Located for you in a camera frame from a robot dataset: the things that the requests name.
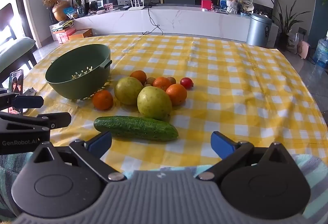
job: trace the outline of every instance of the small red pomegranate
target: small red pomegranate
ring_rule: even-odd
[[[180,81],[180,84],[186,89],[190,89],[191,87],[194,86],[194,83],[192,82],[192,80],[187,77],[182,78]]]

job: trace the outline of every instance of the metal screw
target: metal screw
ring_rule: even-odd
[[[161,172],[161,173],[158,173],[156,176],[157,176],[158,178],[162,179],[162,178],[164,178],[164,177],[166,176],[166,174],[163,173],[163,172]]]
[[[212,172],[205,171],[198,175],[201,180],[212,180],[214,179],[214,174]]]
[[[112,181],[120,181],[124,179],[124,175],[121,172],[113,172],[108,175],[108,179]]]

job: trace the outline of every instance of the trash can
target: trash can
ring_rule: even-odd
[[[271,24],[271,19],[259,14],[252,14],[246,44],[266,47]]]

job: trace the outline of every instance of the green colander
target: green colander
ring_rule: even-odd
[[[108,46],[84,45],[57,58],[47,69],[46,80],[61,96],[82,99],[106,83],[111,63]]]

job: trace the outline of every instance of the colander handle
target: colander handle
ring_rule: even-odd
[[[111,63],[112,60],[106,59],[103,63],[100,64],[100,67],[106,69]]]

